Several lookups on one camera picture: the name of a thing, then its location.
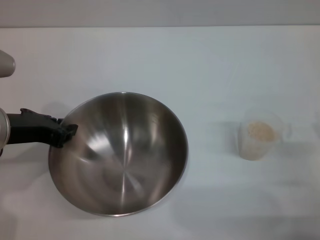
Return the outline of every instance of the white countertop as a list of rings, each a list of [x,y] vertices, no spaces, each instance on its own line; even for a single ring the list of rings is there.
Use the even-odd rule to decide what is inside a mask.
[[[119,91],[167,105],[189,142],[164,201],[120,218],[83,212],[49,171],[48,147],[0,158],[1,240],[316,240],[320,238],[320,26],[0,29],[16,72],[0,107],[63,118]],[[236,128],[262,106],[292,136],[261,161],[238,157]]]

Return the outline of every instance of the mixing bowl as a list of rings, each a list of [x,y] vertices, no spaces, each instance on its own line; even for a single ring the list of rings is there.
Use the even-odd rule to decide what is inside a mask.
[[[149,96],[97,96],[61,124],[78,129],[64,147],[50,147],[50,174],[59,192],[86,212],[125,216],[143,211],[165,197],[184,173],[184,128],[168,107]]]

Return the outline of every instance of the plastic measuring cup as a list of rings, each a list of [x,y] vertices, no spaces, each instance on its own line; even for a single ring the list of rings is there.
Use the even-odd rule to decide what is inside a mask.
[[[248,110],[238,131],[239,155],[246,160],[261,159],[279,139],[284,123],[274,113],[253,108]]]

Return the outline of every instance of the stainless steel mixing bowl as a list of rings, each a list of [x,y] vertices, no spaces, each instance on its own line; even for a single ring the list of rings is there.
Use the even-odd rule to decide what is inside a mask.
[[[143,211],[180,180],[187,136],[175,114],[137,93],[95,97],[69,113],[62,125],[78,130],[63,148],[51,147],[49,170],[74,206],[103,216]]]

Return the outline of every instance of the white surface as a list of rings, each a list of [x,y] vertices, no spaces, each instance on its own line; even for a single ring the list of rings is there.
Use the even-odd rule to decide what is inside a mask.
[[[3,240],[320,238],[320,26],[0,29],[16,72],[0,107],[58,118],[109,92],[146,94],[185,127],[189,164],[160,205],[121,218],[78,210],[56,190],[42,144],[0,158]],[[291,124],[264,160],[238,157],[235,132],[259,105]]]
[[[320,24],[318,0],[1,0],[0,27]]]

